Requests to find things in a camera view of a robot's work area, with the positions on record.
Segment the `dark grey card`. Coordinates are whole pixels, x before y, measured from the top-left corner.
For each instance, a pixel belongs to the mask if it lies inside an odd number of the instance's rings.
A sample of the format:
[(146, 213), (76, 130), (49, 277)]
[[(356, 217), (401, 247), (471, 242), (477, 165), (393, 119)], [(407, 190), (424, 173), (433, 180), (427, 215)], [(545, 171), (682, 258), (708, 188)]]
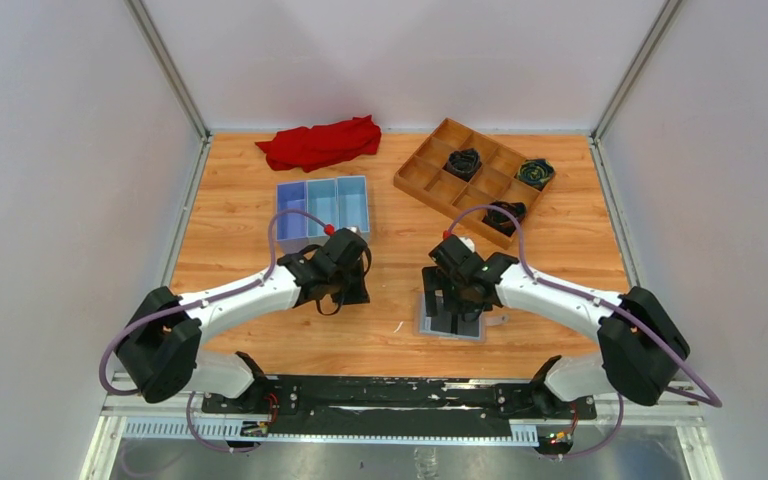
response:
[(458, 338), (481, 340), (484, 335), (484, 326), (480, 321), (458, 322), (453, 334)]

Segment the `grey VIP card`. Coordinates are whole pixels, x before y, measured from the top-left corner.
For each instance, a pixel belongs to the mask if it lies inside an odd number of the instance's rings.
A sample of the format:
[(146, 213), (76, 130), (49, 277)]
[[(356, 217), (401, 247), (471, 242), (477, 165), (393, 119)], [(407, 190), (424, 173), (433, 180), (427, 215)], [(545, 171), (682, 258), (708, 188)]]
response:
[(419, 333), (423, 335), (450, 336), (452, 334), (452, 320), (447, 316), (424, 317), (420, 322)]

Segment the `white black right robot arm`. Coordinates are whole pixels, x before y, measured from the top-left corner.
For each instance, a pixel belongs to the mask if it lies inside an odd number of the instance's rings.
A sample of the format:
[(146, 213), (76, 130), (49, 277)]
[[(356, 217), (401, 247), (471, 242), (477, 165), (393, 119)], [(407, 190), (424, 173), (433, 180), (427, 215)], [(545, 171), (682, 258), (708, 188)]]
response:
[(626, 293), (592, 288), (534, 270), (496, 252), (482, 258), (468, 239), (450, 235), (434, 247), (423, 270), (428, 287), (441, 292), (444, 308), (472, 314), (505, 307), (533, 313), (574, 330), (599, 351), (552, 358), (531, 380), (543, 403), (617, 393), (653, 406), (687, 359), (689, 345), (649, 290)]

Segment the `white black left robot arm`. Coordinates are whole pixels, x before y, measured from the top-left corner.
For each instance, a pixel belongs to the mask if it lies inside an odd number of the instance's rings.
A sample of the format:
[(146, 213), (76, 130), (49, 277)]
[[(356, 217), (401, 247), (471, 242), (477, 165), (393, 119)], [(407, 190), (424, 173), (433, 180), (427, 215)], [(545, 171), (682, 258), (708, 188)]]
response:
[(175, 295), (150, 292), (114, 342), (113, 352), (147, 403), (180, 392), (229, 399), (245, 396), (260, 373), (241, 354), (218, 354), (206, 344), (263, 315), (289, 311), (330, 297), (339, 308), (363, 304), (371, 264), (366, 240), (339, 229), (322, 245), (284, 255), (261, 272), (212, 290)]

